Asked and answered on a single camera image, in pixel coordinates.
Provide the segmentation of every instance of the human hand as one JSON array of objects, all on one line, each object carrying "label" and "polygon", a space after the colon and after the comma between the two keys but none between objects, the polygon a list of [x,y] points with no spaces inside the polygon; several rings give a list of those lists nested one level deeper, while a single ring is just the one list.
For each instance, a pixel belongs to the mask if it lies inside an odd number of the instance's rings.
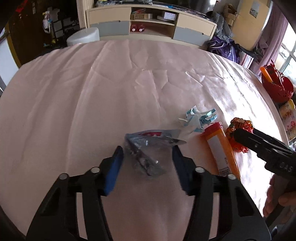
[{"label": "human hand", "polygon": [[[269,214],[271,214],[275,208],[275,205],[272,202],[273,193],[274,193],[274,179],[275,179],[275,175],[272,176],[269,182],[270,187],[267,190],[267,199],[265,202],[265,206],[263,208],[264,217],[268,217]],[[296,191],[281,195],[279,197],[279,204],[282,205],[283,207],[296,206]],[[292,211],[290,210],[289,213],[281,220],[281,222],[286,223],[291,217],[291,215],[292,215]]]}]

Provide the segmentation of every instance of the purple bag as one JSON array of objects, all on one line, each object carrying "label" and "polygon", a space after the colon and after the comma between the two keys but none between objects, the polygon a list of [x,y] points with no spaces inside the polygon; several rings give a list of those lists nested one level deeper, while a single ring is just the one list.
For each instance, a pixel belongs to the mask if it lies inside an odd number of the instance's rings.
[{"label": "purple bag", "polygon": [[207,44],[207,51],[220,55],[238,64],[239,55],[234,46],[234,40],[230,39],[230,42],[227,43],[225,40],[221,40],[217,36],[214,36]]}]

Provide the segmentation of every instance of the pink bedsheet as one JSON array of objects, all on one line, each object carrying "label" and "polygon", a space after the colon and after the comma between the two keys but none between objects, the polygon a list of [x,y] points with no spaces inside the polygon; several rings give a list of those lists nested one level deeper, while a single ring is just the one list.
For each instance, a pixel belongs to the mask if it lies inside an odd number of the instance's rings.
[{"label": "pink bedsheet", "polygon": [[[79,175],[98,166],[123,145],[125,133],[180,128],[178,118],[194,105],[200,111],[216,108],[224,128],[240,117],[287,139],[258,79],[203,50],[156,41],[98,41],[25,64],[0,101],[3,210],[26,234],[60,173]],[[204,139],[194,133],[186,141],[183,154],[214,173]],[[252,151],[237,154],[237,161],[243,185],[262,211],[271,173]],[[183,239],[193,197],[181,190],[169,152],[163,165],[165,175],[147,180],[124,161],[114,191],[103,198],[114,240]]]}]

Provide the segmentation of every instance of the shelf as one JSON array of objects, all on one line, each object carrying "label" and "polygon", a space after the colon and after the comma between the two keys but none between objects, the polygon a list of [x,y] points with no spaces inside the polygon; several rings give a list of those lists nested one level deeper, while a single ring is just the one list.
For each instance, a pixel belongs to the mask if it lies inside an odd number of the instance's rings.
[{"label": "shelf", "polygon": [[130,35],[153,35],[153,36],[171,39],[169,34],[166,34],[165,31],[162,31],[162,33],[160,33],[160,31],[155,31],[155,30],[148,29],[148,28],[146,28],[144,30],[144,32],[130,32]]},{"label": "shelf", "polygon": [[173,22],[166,22],[158,19],[136,19],[136,20],[131,20],[132,22],[147,22],[147,23],[161,23],[161,24],[166,24],[166,25],[171,25],[175,26]]}]

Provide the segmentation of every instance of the white sheet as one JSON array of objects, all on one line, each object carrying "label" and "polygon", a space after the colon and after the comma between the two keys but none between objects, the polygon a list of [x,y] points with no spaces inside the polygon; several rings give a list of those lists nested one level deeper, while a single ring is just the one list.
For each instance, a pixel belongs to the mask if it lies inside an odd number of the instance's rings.
[{"label": "white sheet", "polygon": [[[200,111],[216,108],[224,128],[240,117],[286,141],[258,79],[203,50],[155,41],[99,41],[25,64],[0,101],[3,210],[26,234],[60,173],[79,175],[98,166],[123,145],[125,133],[180,128],[177,119],[194,105]],[[183,154],[216,173],[206,141],[199,134],[186,140]],[[169,155],[163,162],[167,174],[151,180],[124,161],[114,191],[103,199],[114,240],[183,239],[193,197],[181,190]],[[271,173],[252,151],[237,154],[237,161],[243,185],[262,211]]]}]

